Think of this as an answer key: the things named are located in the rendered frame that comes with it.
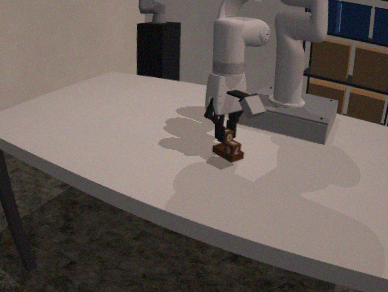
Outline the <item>brown wooden cube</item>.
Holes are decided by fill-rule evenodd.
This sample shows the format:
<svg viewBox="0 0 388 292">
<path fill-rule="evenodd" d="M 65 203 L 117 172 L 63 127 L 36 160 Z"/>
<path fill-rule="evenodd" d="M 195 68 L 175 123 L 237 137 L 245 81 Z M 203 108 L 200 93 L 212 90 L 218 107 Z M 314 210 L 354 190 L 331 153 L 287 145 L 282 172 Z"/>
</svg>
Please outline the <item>brown wooden cube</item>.
<svg viewBox="0 0 388 292">
<path fill-rule="evenodd" d="M 220 141 L 217 139 L 217 141 L 225 144 L 225 142 L 228 142 L 228 141 L 232 141 L 233 140 L 233 134 L 234 134 L 234 131 L 228 129 L 228 128 L 225 128 L 225 140 L 224 141 Z"/>
<path fill-rule="evenodd" d="M 235 140 L 225 142 L 225 152 L 235 155 L 241 152 L 241 144 Z"/>
</svg>

